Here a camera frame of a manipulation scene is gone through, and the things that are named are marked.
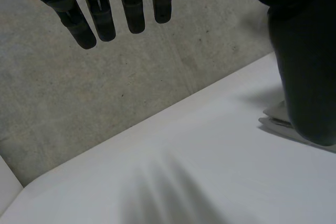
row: white surface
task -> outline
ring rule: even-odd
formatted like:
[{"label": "white surface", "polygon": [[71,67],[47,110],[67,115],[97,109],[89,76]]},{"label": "white surface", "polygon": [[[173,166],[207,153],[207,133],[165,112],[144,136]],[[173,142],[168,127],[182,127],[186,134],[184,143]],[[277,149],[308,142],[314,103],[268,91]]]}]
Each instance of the white surface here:
[{"label": "white surface", "polygon": [[0,156],[0,216],[21,190],[22,185]]},{"label": "white surface", "polygon": [[283,99],[266,56],[39,177],[0,223],[121,223],[125,178],[164,149],[228,224],[334,224],[336,155],[258,128],[263,109]]}]

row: white table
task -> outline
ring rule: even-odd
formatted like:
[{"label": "white table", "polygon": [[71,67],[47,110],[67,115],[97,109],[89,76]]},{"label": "white table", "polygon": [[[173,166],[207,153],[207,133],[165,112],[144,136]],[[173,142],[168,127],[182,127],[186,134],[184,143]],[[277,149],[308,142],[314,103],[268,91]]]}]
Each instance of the white table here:
[{"label": "white table", "polygon": [[335,224],[336,155],[259,128],[281,100],[269,55],[42,175],[0,223],[120,223],[125,178],[169,150],[229,224]]}]

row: white tabletop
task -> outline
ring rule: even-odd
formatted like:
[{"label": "white tabletop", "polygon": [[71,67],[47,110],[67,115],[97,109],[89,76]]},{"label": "white tabletop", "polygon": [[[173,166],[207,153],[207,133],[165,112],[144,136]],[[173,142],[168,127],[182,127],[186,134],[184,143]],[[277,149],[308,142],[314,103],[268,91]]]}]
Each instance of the white tabletop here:
[{"label": "white tabletop", "polygon": [[0,223],[122,223],[127,178],[170,152],[229,224],[335,224],[336,154],[259,128],[281,100],[269,55],[42,175]]}]

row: black cylindrical object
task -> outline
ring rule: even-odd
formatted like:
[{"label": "black cylindrical object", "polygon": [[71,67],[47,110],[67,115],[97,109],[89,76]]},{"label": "black cylindrical object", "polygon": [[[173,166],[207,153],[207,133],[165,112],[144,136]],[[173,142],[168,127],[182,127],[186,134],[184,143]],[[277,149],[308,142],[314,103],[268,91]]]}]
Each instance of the black cylindrical object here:
[{"label": "black cylindrical object", "polygon": [[336,0],[260,0],[270,6],[274,47],[292,125],[336,144]]}]

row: gray concrete wall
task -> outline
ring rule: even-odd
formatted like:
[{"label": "gray concrete wall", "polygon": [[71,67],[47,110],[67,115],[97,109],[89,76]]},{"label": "gray concrete wall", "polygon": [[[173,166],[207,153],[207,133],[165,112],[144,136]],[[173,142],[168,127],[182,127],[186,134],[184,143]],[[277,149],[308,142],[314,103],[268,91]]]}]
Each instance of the gray concrete wall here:
[{"label": "gray concrete wall", "polygon": [[[23,185],[271,52],[256,0],[173,0],[172,20],[77,46],[39,0],[0,0],[0,155]],[[84,0],[78,0],[91,27]]]}]

